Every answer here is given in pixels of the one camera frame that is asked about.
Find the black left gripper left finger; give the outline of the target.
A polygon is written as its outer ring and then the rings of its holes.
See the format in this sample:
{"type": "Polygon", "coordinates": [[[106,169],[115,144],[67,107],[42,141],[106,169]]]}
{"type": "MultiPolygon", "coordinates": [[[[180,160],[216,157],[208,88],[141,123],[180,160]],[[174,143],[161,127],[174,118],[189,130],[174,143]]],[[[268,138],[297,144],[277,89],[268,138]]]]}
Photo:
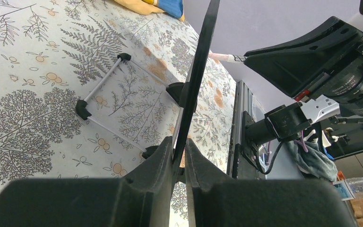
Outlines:
{"type": "Polygon", "coordinates": [[[172,138],[122,178],[27,179],[0,194],[0,227],[167,227],[172,138]]]}

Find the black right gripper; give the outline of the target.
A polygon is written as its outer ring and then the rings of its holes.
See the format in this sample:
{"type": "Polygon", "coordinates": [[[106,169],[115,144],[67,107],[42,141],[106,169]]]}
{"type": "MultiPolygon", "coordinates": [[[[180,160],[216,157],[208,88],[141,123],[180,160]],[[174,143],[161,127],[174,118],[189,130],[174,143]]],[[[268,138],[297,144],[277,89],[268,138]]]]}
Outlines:
{"type": "Polygon", "coordinates": [[[363,31],[332,16],[286,43],[248,51],[244,65],[295,101],[325,96],[363,117],[363,31]]]}

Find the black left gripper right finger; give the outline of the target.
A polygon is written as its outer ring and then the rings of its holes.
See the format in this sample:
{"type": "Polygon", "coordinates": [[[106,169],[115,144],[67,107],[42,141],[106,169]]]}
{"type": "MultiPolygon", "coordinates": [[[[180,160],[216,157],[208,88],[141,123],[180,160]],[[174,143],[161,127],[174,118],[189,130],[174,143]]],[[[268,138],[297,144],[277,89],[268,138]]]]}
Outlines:
{"type": "Polygon", "coordinates": [[[336,189],[321,180],[233,179],[185,144],[191,227],[353,227],[336,189]]]}

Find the white whiteboard black frame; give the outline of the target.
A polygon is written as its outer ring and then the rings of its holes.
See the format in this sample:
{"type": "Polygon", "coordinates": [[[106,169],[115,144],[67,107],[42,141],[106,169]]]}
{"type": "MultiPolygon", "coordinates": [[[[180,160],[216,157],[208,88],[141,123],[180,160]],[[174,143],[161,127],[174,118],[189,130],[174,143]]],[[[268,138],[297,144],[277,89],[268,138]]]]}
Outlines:
{"type": "MultiPolygon", "coordinates": [[[[180,114],[178,117],[177,125],[181,128],[177,132],[176,136],[173,136],[172,144],[176,145],[176,157],[180,157],[183,153],[184,144],[187,139],[187,134],[189,132],[190,123],[192,119],[192,115],[196,110],[198,94],[202,82],[202,78],[204,75],[206,62],[209,54],[209,49],[212,42],[213,32],[216,25],[218,10],[219,10],[220,1],[212,0],[209,3],[207,12],[204,17],[204,21],[202,24],[201,32],[199,35],[197,48],[194,56],[194,61],[191,65],[191,71],[186,78],[184,83],[177,82],[172,84],[165,84],[166,92],[172,97],[172,99],[178,104],[181,108],[180,114]]],[[[117,61],[109,70],[109,72],[104,76],[104,78],[96,85],[96,87],[87,95],[86,98],[80,99],[76,102],[75,111],[76,114],[83,119],[84,121],[90,120],[95,122],[97,125],[111,132],[113,135],[121,138],[122,140],[128,142],[132,146],[141,150],[142,157],[144,159],[148,159],[158,148],[158,146],[151,146],[148,148],[141,147],[138,143],[130,140],[129,138],[119,135],[115,131],[110,128],[107,128],[98,120],[94,119],[91,113],[87,110],[87,102],[90,97],[95,94],[98,88],[108,79],[108,77],[114,72],[117,66],[121,62],[130,61],[136,66],[138,64],[134,61],[131,55],[127,53],[121,53],[117,56],[117,61]]]]}

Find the red white marker pen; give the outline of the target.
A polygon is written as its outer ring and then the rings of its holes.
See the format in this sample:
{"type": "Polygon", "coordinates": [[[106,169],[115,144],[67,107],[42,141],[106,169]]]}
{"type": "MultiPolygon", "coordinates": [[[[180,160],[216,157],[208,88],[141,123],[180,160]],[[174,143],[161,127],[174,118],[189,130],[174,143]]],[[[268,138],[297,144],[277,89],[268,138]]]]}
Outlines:
{"type": "Polygon", "coordinates": [[[222,53],[209,53],[208,57],[216,61],[225,61],[231,63],[244,63],[247,59],[246,56],[222,54],[222,53]]]}

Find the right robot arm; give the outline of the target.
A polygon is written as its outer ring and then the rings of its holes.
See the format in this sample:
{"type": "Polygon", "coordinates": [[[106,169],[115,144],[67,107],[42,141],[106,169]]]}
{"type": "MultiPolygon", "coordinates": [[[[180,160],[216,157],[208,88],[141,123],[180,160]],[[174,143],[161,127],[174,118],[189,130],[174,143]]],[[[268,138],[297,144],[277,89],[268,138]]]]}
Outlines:
{"type": "Polygon", "coordinates": [[[246,128],[251,144],[301,137],[315,120],[304,103],[324,96],[341,116],[363,118],[363,28],[330,17],[309,33],[286,43],[245,53],[244,64],[294,99],[246,128]]]}

